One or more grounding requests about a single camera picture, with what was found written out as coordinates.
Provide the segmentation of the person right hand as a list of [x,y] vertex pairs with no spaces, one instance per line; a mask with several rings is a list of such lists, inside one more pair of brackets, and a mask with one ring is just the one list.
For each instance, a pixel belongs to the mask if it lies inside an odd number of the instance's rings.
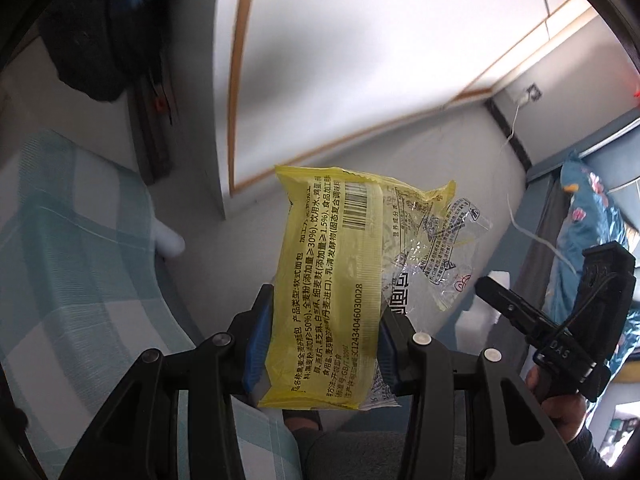
[[582,430],[586,420],[586,399],[579,393],[543,396],[542,370],[537,365],[528,371],[525,383],[539,401],[542,410],[554,423],[562,440],[565,443],[573,441]]

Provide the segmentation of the person left hand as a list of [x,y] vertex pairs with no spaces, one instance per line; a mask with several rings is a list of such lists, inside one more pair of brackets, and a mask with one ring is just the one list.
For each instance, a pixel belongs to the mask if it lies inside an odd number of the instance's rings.
[[317,411],[283,410],[282,418],[291,432],[299,429],[322,430],[322,422]]

